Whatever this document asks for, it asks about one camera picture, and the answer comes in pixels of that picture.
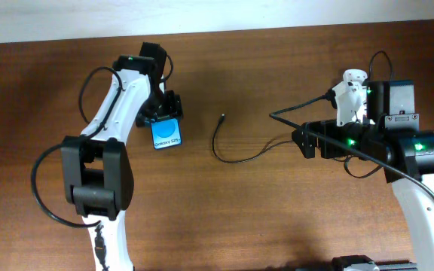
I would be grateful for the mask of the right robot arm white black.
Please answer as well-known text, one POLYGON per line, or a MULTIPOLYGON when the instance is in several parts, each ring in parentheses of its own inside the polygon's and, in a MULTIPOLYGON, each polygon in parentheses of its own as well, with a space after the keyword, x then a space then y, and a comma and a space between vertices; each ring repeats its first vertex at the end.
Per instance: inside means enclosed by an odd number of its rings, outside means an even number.
POLYGON ((434 130, 421 130, 410 81, 347 79, 325 94, 334 120, 296 125, 306 158, 358 157, 378 164, 410 231, 416 267, 434 270, 434 130))

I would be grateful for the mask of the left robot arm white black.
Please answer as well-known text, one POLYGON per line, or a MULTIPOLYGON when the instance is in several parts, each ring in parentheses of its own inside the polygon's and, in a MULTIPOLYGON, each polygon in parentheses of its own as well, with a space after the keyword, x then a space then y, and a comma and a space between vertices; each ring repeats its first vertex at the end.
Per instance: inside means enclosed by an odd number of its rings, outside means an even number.
POLYGON ((134 191, 127 153, 132 128, 150 128, 156 150, 182 143, 181 99, 166 89, 164 67, 170 61, 159 44, 149 42, 136 56, 119 56, 109 68, 112 85, 98 112, 79 137, 63 140, 66 200, 88 229, 97 270, 134 268, 125 228, 134 191))

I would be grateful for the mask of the blue screen smartphone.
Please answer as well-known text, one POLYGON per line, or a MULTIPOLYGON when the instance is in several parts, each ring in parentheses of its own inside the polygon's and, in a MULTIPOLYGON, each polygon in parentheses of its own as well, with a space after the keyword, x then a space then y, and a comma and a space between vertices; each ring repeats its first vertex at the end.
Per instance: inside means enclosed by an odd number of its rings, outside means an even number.
POLYGON ((177 119, 164 120, 151 125, 154 149, 170 148, 182 143, 182 135, 177 119))

